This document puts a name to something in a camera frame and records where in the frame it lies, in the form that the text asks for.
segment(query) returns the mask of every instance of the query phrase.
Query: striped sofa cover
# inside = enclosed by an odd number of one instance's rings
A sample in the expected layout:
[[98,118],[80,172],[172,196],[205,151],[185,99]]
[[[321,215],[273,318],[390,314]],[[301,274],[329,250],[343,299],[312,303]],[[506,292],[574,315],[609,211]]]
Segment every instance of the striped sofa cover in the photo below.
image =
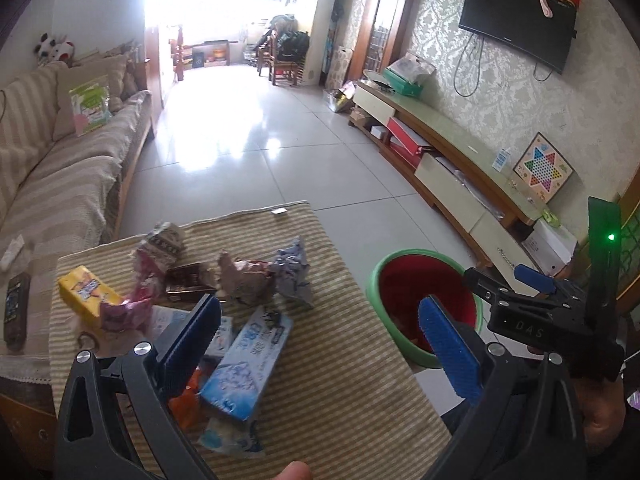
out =
[[149,128],[151,109],[150,93],[141,91],[100,130],[54,142],[61,70],[67,70],[63,63],[46,65],[0,92],[0,255],[18,235],[25,240],[8,272],[0,273],[0,309],[8,280],[23,271],[31,275],[24,349],[15,354],[0,341],[0,393],[40,407],[39,401],[20,398],[15,385],[7,391],[7,380],[49,383],[49,309],[57,260],[108,241],[105,233],[113,233],[108,219],[113,222],[116,213],[108,209],[119,202],[124,173],[133,171],[132,153]]

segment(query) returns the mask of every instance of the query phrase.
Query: das logo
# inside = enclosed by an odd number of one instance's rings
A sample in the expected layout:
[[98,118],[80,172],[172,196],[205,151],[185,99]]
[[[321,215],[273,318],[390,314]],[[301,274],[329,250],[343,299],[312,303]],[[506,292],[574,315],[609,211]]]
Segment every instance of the das logo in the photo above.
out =
[[530,325],[528,323],[525,324],[524,321],[519,321],[516,323],[516,330],[535,337],[542,337],[542,334],[544,332],[543,329],[535,328],[533,325]]

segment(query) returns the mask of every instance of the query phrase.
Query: flat screen tv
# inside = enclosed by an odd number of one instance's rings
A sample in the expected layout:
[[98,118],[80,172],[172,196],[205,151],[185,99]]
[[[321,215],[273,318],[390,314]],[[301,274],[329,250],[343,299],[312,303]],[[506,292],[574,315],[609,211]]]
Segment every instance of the flat screen tv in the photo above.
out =
[[551,18],[543,14],[540,0],[465,0],[459,26],[510,44],[562,73],[575,37],[575,7],[547,1]]

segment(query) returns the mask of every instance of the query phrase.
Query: striped tablecloth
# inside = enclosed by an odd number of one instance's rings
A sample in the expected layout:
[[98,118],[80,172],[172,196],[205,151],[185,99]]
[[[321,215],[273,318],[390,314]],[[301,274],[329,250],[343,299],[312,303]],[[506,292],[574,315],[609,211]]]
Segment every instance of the striped tablecloth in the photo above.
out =
[[[260,403],[258,431],[267,457],[237,460],[198,450],[221,480],[268,480],[292,460],[307,462],[316,480],[419,479],[449,433],[309,205],[286,207],[282,215],[255,210],[185,227],[180,264],[215,261],[222,249],[268,260],[302,235],[316,305],[288,310],[293,330]],[[60,258],[57,275],[83,264],[124,294],[132,280],[129,253],[139,240]],[[231,305],[225,314],[239,326],[250,311]],[[77,352],[72,317],[55,292],[49,351],[56,410]],[[125,415],[140,458],[159,473],[135,418]],[[191,431],[194,442],[202,429]]]

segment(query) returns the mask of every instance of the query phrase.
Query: red box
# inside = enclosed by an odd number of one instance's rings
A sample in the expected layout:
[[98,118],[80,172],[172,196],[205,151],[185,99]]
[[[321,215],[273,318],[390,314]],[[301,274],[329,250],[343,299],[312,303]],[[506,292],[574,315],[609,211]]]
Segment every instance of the red box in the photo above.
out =
[[412,155],[422,156],[425,151],[432,147],[420,135],[394,117],[389,118],[386,127]]
[[406,160],[414,170],[418,169],[418,165],[420,164],[420,160],[422,155],[414,155],[409,152],[395,137],[391,137],[391,142],[389,143],[389,147],[400,155],[404,160]]

